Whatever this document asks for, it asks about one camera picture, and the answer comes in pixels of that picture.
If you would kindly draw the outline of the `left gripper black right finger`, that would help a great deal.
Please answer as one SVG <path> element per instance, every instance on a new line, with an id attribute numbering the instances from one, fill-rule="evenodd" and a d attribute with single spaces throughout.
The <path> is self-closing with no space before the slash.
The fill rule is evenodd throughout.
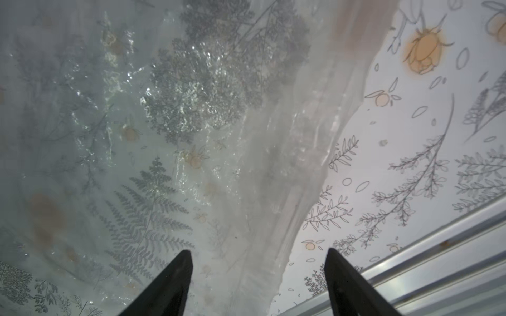
<path id="1" fill-rule="evenodd" d="M 401 315 L 333 248 L 328 250 L 324 275 L 334 316 Z"/>

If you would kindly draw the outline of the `clear plastic vacuum bag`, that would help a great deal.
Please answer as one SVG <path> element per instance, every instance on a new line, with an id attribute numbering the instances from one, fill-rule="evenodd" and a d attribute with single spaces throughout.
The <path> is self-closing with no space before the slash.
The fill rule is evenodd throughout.
<path id="1" fill-rule="evenodd" d="M 397 1 L 2 1 L 1 314 L 266 315 Z"/>

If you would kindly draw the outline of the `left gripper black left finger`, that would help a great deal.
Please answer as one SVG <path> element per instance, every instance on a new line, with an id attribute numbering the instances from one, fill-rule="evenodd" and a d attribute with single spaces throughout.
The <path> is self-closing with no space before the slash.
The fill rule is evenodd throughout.
<path id="1" fill-rule="evenodd" d="M 192 255 L 181 251 L 120 316 L 182 316 L 193 272 Z"/>

